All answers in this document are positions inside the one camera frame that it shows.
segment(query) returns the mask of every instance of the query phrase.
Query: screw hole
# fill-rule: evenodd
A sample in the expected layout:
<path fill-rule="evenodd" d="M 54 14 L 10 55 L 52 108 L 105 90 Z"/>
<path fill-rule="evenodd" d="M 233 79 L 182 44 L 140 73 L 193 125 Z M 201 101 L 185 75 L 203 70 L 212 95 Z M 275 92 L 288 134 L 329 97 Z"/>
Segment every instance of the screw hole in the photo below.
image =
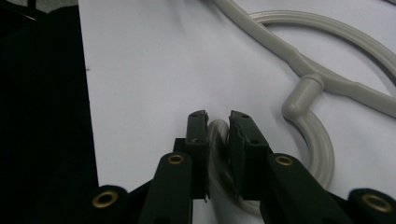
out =
<path fill-rule="evenodd" d="M 393 210 L 392 205 L 385 201 L 384 199 L 374 195 L 374 194 L 364 194 L 361 196 L 361 199 L 370 207 L 373 209 L 383 212 L 383 213 L 388 213 Z"/>
<path fill-rule="evenodd" d="M 293 160 L 286 156 L 278 156 L 275 158 L 275 161 L 281 165 L 290 166 L 293 165 Z"/>
<path fill-rule="evenodd" d="M 180 155 L 172 155 L 168 157 L 168 162 L 174 165 L 181 164 L 184 161 L 184 157 Z"/>
<path fill-rule="evenodd" d="M 114 190 L 107 190 L 96 195 L 92 200 L 92 205 L 96 208 L 106 208 L 113 204 L 119 197 Z"/>

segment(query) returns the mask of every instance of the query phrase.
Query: gray rubber tube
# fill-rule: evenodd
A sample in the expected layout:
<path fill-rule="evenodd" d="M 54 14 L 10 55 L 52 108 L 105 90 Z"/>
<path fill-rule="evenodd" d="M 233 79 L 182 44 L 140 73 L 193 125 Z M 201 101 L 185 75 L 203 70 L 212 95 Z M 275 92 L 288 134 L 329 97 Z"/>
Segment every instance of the gray rubber tube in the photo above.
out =
<path fill-rule="evenodd" d="M 367 86 L 362 85 L 361 83 L 350 81 L 349 79 L 334 73 L 333 71 L 325 68 L 324 66 L 315 63 L 308 57 L 301 54 L 295 47 L 271 33 L 268 29 L 266 29 L 258 22 L 255 22 L 252 18 L 250 18 L 246 11 L 239 7 L 234 1 L 213 1 L 217 4 L 219 9 L 233 22 L 235 22 L 241 29 L 251 35 L 259 43 L 271 50 L 274 54 L 285 60 L 298 76 L 303 77 L 309 74 L 318 74 L 325 84 L 325 91 L 348 96 L 351 99 L 354 99 L 362 104 L 368 105 L 371 108 L 374 108 L 378 111 L 381 111 L 387 115 L 396 118 L 396 98 L 387 96 L 386 94 L 373 90 Z M 261 14 L 263 17 L 263 15 L 265 15 L 265 12 L 256 13 L 253 15 L 258 14 Z M 333 20 L 328 18 L 326 20 L 330 23 L 333 22 Z M 334 26 L 344 27 L 344 29 L 352 28 L 350 26 L 346 26 L 341 22 L 335 24 Z M 366 43 L 363 44 L 363 48 L 366 50 L 368 49 L 369 52 L 374 53 L 373 56 L 376 57 L 382 64 L 384 64 L 392 73 L 392 75 L 396 77 L 396 56 L 388 49 L 385 51 L 378 50 L 379 46 L 381 46 L 378 42 L 373 42 L 371 41 L 373 39 L 368 35 L 356 31 L 356 29 L 352 28 L 349 34 L 355 36 L 363 35 L 364 37 L 362 39 L 368 40 L 368 42 L 366 41 Z"/>
<path fill-rule="evenodd" d="M 283 104 L 282 114 L 303 134 L 309 151 L 308 171 L 326 189 L 334 171 L 332 141 L 323 124 L 309 109 L 322 91 L 323 81 L 318 75 L 302 77 Z"/>

